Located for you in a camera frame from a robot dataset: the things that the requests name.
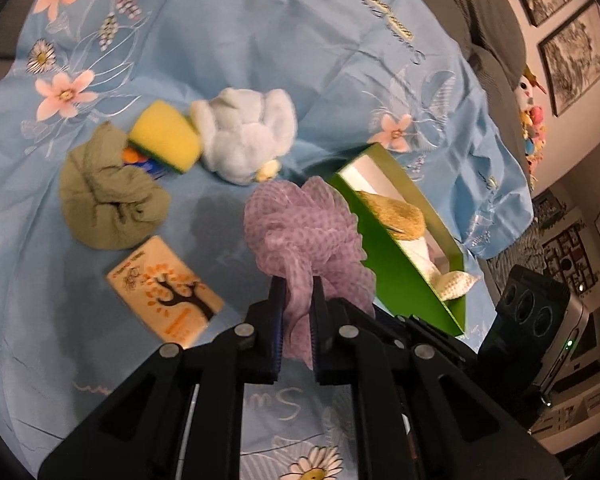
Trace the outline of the green cardboard box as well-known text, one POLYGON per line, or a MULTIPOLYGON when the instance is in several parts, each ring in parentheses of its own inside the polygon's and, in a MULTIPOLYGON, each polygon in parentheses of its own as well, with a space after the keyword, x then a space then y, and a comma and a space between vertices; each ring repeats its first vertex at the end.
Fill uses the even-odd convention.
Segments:
POLYGON ((434 248, 442 269, 465 269, 454 237, 394 157, 381 145, 372 144, 335 172, 329 183, 358 216, 367 255, 364 264, 376 275, 376 296, 382 305, 406 318, 416 315, 451 336, 463 335, 466 299, 442 300, 360 196, 365 191, 418 207, 426 222, 425 240, 434 248))

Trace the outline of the white knitted cloth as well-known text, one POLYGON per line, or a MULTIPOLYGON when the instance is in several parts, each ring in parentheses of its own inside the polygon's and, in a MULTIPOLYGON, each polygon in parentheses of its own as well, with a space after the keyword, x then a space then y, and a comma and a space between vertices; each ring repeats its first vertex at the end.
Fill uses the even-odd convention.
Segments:
POLYGON ((464 297, 479 281, 478 276, 465 271, 442 273, 431 259, 425 237, 417 240, 398 240, 398 245, 441 301, 464 297))

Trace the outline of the yellow fluffy mitt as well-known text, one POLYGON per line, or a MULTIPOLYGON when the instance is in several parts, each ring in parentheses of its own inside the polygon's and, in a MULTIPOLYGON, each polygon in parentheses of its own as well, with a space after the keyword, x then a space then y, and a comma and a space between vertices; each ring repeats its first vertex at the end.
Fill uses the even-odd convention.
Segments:
POLYGON ((419 240, 427 231, 422 211, 394 198, 358 191, 358 198, 395 240, 419 240))

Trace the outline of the purple mesh bath pouf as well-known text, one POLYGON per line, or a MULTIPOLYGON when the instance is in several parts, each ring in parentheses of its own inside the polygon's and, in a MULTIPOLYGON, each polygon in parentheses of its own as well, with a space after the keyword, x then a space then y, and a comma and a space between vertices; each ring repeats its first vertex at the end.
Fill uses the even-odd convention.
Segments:
POLYGON ((342 195, 320 177, 302 185, 278 180, 259 184, 244 210, 245 241, 261 272, 284 278, 283 354, 313 366, 310 305, 313 280, 327 299, 343 298, 374 314, 376 276, 364 266, 367 255, 358 217, 342 195))

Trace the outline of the olive green cloth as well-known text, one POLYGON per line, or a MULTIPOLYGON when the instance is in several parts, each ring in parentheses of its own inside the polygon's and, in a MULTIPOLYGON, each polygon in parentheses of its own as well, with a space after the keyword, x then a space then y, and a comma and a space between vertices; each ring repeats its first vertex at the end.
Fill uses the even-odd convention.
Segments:
POLYGON ((171 195, 146 171, 123 162, 126 140, 123 130, 104 122, 68 154, 59 174, 65 222, 87 247, 134 247, 168 216, 171 195))

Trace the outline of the light blue plush toy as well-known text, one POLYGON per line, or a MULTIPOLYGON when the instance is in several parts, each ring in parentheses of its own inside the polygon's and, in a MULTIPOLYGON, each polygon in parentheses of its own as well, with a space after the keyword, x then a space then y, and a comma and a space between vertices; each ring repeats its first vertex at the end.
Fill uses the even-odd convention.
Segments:
POLYGON ((294 103, 283 89, 226 88, 212 100, 190 104, 189 115, 204 166, 236 185, 276 178, 298 131, 294 103))

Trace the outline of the orange tree printed card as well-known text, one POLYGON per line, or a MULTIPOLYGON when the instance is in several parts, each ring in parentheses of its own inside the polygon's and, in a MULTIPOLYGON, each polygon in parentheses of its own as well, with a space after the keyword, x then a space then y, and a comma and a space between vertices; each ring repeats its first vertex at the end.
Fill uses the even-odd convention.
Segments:
POLYGON ((162 240, 153 236, 106 276, 131 311, 162 341, 191 347, 224 307, 162 240))

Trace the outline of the silver black electronic device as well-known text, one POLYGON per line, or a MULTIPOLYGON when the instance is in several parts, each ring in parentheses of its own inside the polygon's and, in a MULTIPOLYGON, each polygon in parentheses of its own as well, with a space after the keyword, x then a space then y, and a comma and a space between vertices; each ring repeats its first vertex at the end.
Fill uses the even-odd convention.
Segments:
POLYGON ((548 396, 588 324, 588 309, 567 285, 516 264, 478 357, 517 387, 548 396))

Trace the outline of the orange blue small packet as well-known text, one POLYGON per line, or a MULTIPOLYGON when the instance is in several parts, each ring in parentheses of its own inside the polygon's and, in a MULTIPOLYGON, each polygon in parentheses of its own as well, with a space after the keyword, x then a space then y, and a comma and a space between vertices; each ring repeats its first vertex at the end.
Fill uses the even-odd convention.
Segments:
POLYGON ((148 157, 131 145, 126 146, 122 150, 121 158, 124 166, 140 168, 155 180, 165 176, 169 171, 169 168, 161 162, 148 157))

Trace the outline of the yellow green sponge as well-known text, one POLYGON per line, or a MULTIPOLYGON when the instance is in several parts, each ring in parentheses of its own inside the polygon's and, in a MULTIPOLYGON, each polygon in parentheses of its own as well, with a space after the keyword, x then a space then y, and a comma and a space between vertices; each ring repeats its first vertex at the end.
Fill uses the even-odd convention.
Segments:
POLYGON ((129 144, 179 174, 191 170, 202 154, 196 129, 164 101, 155 101, 143 110, 129 133, 129 144))

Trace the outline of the colourful plush toy pile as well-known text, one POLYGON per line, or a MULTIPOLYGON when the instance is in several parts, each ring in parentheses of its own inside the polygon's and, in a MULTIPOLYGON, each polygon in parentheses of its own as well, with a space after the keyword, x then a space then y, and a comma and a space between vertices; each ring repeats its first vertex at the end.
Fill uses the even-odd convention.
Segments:
POLYGON ((534 190, 538 179, 535 171, 544 159, 546 145, 546 125, 543 107, 536 102, 536 96, 547 95, 547 90, 539 82, 529 66, 524 66, 524 72, 514 90, 519 110, 521 135, 524 139, 524 157, 526 158, 530 188, 534 190))

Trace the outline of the light blue floral cloth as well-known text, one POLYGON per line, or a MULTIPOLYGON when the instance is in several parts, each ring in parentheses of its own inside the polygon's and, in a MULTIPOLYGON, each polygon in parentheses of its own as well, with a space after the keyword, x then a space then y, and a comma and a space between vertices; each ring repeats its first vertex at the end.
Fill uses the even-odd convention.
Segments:
POLYGON ((106 281, 121 252, 71 235, 68 153, 152 102, 284 89, 286 179, 333 170, 405 116, 396 158, 476 270, 528 228, 520 163, 468 57, 426 0, 33 0, 0 80, 0 436, 27 472, 157 338, 106 281))

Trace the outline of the black framed wall picture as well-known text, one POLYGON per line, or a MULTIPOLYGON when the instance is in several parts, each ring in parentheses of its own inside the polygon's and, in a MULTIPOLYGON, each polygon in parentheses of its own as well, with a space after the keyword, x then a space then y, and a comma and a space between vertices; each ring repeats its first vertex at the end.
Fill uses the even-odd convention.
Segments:
POLYGON ((539 43, 555 117, 579 101, 600 80, 600 6, 588 0, 539 43))

